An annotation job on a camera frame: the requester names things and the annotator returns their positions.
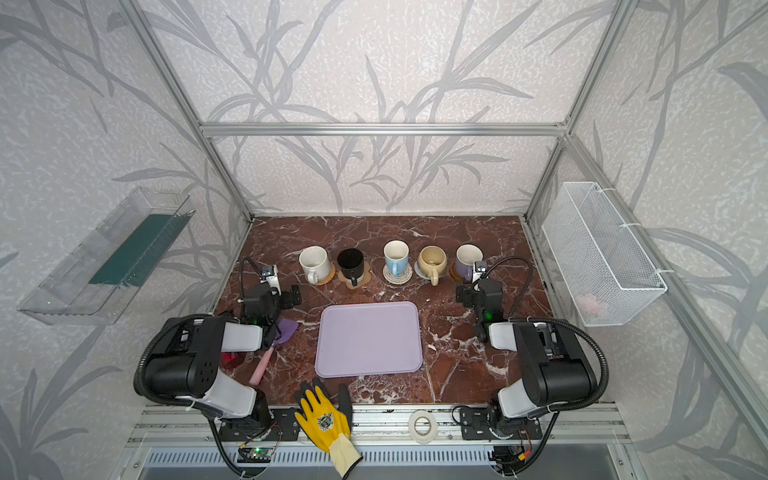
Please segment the brown wooden round coaster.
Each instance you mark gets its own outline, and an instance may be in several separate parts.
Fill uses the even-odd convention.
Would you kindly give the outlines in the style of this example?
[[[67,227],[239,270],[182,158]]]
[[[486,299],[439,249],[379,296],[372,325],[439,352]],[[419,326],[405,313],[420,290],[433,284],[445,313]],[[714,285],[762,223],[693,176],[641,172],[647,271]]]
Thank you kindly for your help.
[[[450,277],[458,283],[466,284],[467,281],[456,271],[456,264],[452,263],[450,267],[448,268],[448,273]]]

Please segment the white mug lavender handle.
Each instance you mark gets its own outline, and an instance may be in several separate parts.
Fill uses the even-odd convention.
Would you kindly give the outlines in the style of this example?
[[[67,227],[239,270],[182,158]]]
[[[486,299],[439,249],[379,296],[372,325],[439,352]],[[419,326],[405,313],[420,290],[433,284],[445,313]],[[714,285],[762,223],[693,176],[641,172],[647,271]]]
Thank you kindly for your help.
[[[456,250],[454,271],[464,283],[471,283],[474,275],[474,265],[483,260],[482,250],[474,244],[464,244]]]

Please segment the beige ceramic mug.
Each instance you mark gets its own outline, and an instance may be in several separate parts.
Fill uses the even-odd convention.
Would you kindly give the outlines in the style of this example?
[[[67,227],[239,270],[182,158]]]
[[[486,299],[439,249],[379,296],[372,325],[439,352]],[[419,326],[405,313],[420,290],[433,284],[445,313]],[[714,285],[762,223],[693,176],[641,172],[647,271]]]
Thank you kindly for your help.
[[[426,246],[420,251],[417,261],[422,263],[424,270],[430,271],[431,285],[438,286],[440,277],[447,268],[447,255],[445,251],[435,245]]]

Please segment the white speckled mug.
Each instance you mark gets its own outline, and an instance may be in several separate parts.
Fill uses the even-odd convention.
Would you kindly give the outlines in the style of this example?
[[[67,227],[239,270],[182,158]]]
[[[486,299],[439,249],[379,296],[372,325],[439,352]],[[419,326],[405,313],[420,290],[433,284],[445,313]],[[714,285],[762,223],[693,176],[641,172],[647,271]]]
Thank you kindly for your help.
[[[320,269],[320,278],[327,275],[329,264],[331,263],[327,251],[321,246],[309,246],[303,249],[299,255],[299,263],[302,267],[307,281],[314,285],[311,279],[311,271]]]

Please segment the round woven rattan coaster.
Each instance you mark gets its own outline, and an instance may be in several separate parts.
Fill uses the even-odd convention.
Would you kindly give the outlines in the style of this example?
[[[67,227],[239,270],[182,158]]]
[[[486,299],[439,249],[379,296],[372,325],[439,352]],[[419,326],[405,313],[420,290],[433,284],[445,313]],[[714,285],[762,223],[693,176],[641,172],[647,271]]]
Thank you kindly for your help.
[[[321,270],[320,269],[315,269],[315,270],[311,271],[311,279],[314,280],[314,285],[322,286],[322,285],[328,284],[329,282],[331,282],[333,280],[333,278],[336,275],[336,267],[335,267],[335,265],[333,263],[329,264],[329,267],[328,267],[328,270],[327,270],[327,275],[325,277],[320,278],[320,274],[321,274]]]

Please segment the grey blue round coaster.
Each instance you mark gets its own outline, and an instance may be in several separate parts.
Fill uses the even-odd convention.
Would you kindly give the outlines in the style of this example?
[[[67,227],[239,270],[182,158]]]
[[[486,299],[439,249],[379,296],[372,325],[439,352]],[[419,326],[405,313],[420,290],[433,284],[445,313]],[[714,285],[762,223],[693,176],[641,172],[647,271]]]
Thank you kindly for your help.
[[[421,279],[424,279],[424,280],[427,280],[427,281],[430,281],[430,280],[431,280],[430,271],[429,271],[429,270],[424,270],[424,269],[422,268],[422,263],[421,263],[421,262],[419,262],[419,261],[416,261],[416,262],[414,263],[414,271],[415,271],[416,275],[417,275],[419,278],[421,278]]]

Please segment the multicolour woven round coaster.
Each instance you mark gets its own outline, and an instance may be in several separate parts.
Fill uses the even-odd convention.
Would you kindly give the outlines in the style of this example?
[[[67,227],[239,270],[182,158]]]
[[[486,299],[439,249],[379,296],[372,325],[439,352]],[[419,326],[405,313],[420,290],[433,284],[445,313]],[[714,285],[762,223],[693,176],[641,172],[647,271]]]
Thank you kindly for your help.
[[[392,285],[404,285],[408,283],[413,276],[413,268],[410,264],[406,265],[405,271],[399,275],[393,275],[389,267],[385,265],[382,269],[384,279]]]

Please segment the black mug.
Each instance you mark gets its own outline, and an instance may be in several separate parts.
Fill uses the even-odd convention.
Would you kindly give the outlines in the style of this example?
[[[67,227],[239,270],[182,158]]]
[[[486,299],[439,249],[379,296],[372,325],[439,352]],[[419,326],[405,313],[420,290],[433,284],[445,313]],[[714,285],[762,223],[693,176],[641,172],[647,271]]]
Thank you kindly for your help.
[[[346,248],[337,256],[337,263],[343,280],[351,287],[358,287],[365,273],[365,258],[357,248]]]

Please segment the white mug blue handle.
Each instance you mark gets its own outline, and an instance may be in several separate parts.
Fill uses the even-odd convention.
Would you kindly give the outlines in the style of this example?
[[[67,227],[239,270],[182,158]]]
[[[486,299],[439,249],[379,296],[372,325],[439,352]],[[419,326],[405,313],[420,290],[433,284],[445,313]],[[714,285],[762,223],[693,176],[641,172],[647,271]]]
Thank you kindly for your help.
[[[394,276],[404,274],[408,266],[409,247],[401,240],[389,241],[383,249],[386,268]]]

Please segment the cork paw shaped coaster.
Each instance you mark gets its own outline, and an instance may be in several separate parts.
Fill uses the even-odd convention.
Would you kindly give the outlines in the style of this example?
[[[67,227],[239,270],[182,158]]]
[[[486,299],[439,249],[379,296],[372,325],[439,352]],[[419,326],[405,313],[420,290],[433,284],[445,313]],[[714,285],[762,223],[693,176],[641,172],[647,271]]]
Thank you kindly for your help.
[[[370,269],[365,270],[364,274],[357,279],[356,285],[354,285],[353,282],[349,278],[347,278],[342,272],[339,272],[337,274],[337,278],[349,290],[356,290],[363,286],[366,286],[372,280],[372,273]]]

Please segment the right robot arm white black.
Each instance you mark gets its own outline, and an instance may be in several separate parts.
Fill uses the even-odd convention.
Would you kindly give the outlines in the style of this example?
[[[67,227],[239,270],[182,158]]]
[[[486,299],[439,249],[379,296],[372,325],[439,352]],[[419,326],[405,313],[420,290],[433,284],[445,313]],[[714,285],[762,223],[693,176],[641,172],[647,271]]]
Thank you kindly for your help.
[[[497,392],[491,402],[496,417],[534,419],[578,410],[606,391],[607,358],[584,330],[561,319],[505,316],[501,283],[490,278],[459,285],[456,301],[475,312],[481,342],[517,355],[521,378]]]

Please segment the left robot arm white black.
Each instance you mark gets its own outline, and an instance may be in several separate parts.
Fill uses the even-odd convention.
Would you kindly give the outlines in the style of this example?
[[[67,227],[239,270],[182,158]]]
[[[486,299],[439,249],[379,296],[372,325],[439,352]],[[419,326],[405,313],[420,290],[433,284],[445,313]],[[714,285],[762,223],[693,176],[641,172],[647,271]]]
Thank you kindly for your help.
[[[295,328],[283,312],[301,302],[297,285],[280,292],[262,282],[240,300],[239,317],[225,312],[168,319],[141,355],[134,390],[154,403],[196,409],[209,419],[270,425],[264,393],[228,376],[221,358],[224,353],[269,349],[289,339]]]

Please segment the purple object on table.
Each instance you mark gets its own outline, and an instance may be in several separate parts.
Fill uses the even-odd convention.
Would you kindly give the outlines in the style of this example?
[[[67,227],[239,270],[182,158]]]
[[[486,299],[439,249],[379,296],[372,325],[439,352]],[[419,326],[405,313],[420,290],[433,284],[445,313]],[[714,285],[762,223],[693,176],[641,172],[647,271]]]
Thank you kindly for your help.
[[[288,342],[299,326],[297,321],[281,316],[276,326],[277,333],[273,345],[277,346]]]

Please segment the lavender plastic tray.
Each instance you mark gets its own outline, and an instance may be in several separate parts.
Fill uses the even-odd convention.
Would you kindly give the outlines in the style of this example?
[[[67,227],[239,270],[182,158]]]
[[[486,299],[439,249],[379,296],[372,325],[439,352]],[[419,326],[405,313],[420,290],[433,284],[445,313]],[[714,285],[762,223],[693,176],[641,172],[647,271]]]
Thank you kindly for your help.
[[[325,378],[406,374],[423,364],[420,319],[410,301],[334,305],[321,314],[315,360]]]

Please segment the yellow work glove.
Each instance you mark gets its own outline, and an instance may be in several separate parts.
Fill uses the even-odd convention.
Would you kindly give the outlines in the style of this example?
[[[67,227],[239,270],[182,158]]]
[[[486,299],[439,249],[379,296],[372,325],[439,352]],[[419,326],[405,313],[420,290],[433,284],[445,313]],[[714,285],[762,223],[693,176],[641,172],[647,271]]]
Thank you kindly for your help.
[[[315,379],[312,385],[302,382],[295,399],[299,405],[295,419],[301,430],[316,447],[330,456],[339,476],[347,479],[363,457],[351,441],[347,415],[340,410],[344,405],[342,391],[339,391],[339,407],[336,407],[329,400],[325,385]]]

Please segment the white tape roll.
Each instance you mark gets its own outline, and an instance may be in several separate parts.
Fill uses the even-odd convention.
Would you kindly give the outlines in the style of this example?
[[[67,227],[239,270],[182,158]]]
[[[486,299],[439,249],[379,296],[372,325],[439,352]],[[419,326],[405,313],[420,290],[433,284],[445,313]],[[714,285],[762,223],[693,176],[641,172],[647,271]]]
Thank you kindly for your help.
[[[414,442],[421,445],[429,444],[439,432],[437,420],[427,410],[416,410],[409,417],[408,432]]]

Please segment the green circuit board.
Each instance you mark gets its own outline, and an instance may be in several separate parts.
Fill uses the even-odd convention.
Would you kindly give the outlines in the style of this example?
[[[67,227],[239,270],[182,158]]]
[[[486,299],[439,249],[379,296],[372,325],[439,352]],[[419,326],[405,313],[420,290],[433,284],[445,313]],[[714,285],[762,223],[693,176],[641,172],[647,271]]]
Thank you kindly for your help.
[[[270,463],[273,455],[273,447],[241,446],[238,449],[238,462],[246,464]]]

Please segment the clear plastic wall shelf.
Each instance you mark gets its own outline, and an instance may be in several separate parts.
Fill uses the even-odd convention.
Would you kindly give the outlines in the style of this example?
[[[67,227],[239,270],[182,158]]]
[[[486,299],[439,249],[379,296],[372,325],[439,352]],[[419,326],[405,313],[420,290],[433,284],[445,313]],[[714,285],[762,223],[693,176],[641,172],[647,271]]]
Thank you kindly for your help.
[[[195,213],[188,194],[135,188],[18,310],[47,325],[116,323]]]

